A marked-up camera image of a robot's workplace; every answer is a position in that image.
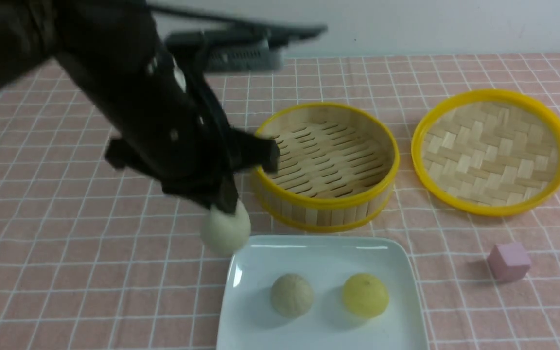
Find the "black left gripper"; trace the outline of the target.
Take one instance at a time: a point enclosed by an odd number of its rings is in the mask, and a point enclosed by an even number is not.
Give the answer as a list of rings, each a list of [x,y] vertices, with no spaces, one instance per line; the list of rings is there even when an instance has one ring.
[[[162,184],[163,193],[234,215],[239,199],[231,171],[200,124],[199,109],[174,77],[173,58],[154,29],[92,33],[68,43],[56,59],[120,137],[107,149],[115,168],[131,168]],[[238,151],[233,172],[278,172],[271,138],[231,129]]]

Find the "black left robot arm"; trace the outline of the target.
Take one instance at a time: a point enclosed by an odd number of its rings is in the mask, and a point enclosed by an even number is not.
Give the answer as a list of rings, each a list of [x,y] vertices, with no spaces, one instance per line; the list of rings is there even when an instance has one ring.
[[[168,195],[231,211],[234,173],[278,170],[275,141],[233,128],[206,72],[266,70],[290,29],[227,18],[208,33],[158,34],[144,0],[0,0],[0,89],[54,58],[120,137],[105,158]]]

